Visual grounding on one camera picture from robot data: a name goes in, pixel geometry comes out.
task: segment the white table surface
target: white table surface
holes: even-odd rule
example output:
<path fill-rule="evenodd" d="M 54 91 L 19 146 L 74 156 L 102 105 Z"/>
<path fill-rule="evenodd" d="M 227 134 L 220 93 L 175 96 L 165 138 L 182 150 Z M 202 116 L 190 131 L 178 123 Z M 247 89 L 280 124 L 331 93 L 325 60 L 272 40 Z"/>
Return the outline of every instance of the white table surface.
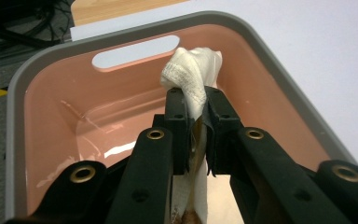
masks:
<path fill-rule="evenodd" d="M 75 41 L 205 10 L 248 22 L 358 162 L 358 0 L 194 0 L 71 33 Z"/>

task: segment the plastic container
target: plastic container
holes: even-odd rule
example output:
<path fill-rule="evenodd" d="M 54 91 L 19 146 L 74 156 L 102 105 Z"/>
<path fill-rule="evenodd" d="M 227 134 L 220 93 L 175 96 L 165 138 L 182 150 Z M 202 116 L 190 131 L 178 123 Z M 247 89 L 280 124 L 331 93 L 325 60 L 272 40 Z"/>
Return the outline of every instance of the plastic container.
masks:
<path fill-rule="evenodd" d="M 164 112 L 159 77 L 172 52 L 105 72 L 91 61 L 166 35 L 186 49 L 220 50 L 218 88 L 244 125 L 270 132 L 296 162 L 313 170 L 330 158 L 353 162 L 248 24 L 202 12 L 47 49 L 17 72 L 8 93 L 7 217 L 32 213 L 69 164 L 110 166 L 130 155 L 138 133 Z"/>

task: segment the crumpled white fabric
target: crumpled white fabric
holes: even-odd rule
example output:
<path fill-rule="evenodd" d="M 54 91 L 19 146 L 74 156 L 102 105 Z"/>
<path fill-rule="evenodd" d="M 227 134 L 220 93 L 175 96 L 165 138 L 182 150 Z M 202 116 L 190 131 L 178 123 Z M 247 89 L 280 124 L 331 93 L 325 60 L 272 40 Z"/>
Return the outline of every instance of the crumpled white fabric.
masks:
<path fill-rule="evenodd" d="M 191 118 L 197 120 L 202 115 L 202 109 L 206 103 L 204 86 L 216 87 L 217 75 L 222 65 L 222 54 L 207 48 L 187 50 L 178 48 L 171 60 L 166 64 L 160 83 L 167 90 L 181 88 L 186 98 L 188 113 Z M 199 146 L 196 150 L 205 151 L 206 128 L 201 128 Z M 194 210 L 202 223 L 207 222 L 207 175 L 206 161 L 203 159 L 200 169 L 195 174 Z M 172 212 L 182 216 L 186 210 L 189 193 L 191 191 L 190 174 L 179 175 L 173 178 L 172 184 Z"/>

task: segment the metal screw hole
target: metal screw hole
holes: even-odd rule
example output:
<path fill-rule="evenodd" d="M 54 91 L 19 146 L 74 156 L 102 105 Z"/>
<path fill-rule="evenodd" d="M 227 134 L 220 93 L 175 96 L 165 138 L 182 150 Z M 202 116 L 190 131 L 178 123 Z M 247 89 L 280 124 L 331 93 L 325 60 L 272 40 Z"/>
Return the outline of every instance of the metal screw hole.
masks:
<path fill-rule="evenodd" d="M 95 168 L 90 165 L 77 167 L 70 176 L 72 182 L 76 184 L 84 183 L 95 176 Z"/>
<path fill-rule="evenodd" d="M 332 168 L 333 173 L 341 179 L 350 181 L 353 183 L 358 182 L 358 173 L 351 167 L 344 165 L 335 165 Z"/>
<path fill-rule="evenodd" d="M 152 130 L 149 133 L 147 133 L 147 137 L 154 140 L 160 139 L 163 136 L 164 136 L 164 132 L 161 130 Z"/>
<path fill-rule="evenodd" d="M 258 130 L 248 130 L 246 131 L 246 136 L 253 139 L 262 139 L 264 137 L 264 134 Z"/>

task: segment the black cable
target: black cable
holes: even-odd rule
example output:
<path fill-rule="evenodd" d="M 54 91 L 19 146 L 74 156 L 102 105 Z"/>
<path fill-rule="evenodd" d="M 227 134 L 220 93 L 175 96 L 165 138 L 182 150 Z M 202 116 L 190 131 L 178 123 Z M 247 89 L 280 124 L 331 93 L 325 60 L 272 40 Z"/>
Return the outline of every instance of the black cable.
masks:
<path fill-rule="evenodd" d="M 27 37 L 24 35 L 19 35 L 14 32 L 10 32 L 7 30 L 0 30 L 0 38 L 8 39 L 10 42 L 20 43 L 26 46 L 31 46 L 34 48 L 47 48 L 50 47 L 53 42 L 48 42 L 40 39 L 34 39 L 31 37 Z"/>
<path fill-rule="evenodd" d="M 36 12 L 36 15 L 35 15 L 37 18 L 40 18 L 40 22 L 35 27 L 33 27 L 32 29 L 30 29 L 29 31 L 25 32 L 22 35 L 27 36 L 27 37 L 35 37 L 35 36 L 39 35 L 41 32 L 49 29 L 50 35 L 51 35 L 51 39 L 49 40 L 49 42 L 51 42 L 52 45 L 61 43 L 63 41 L 64 35 L 69 30 L 69 23 L 71 20 L 69 18 L 69 16 L 67 15 L 67 13 L 70 14 L 70 11 L 63 9 L 62 4 L 66 5 L 68 7 L 70 6 L 67 1 L 61 0 L 61 1 L 56 1 L 55 4 L 47 5 L 45 7 L 40 8 Z M 60 31 L 62 31 L 61 38 L 54 31 L 52 24 L 51 24 L 51 22 L 55 16 L 55 10 L 60 11 L 62 13 L 62 15 L 67 19 L 65 29 L 63 29 L 62 27 L 59 28 Z M 0 41 L 0 50 L 8 49 L 15 45 L 16 45 L 16 43 L 14 43 L 14 42 L 6 41 L 6 40 Z"/>

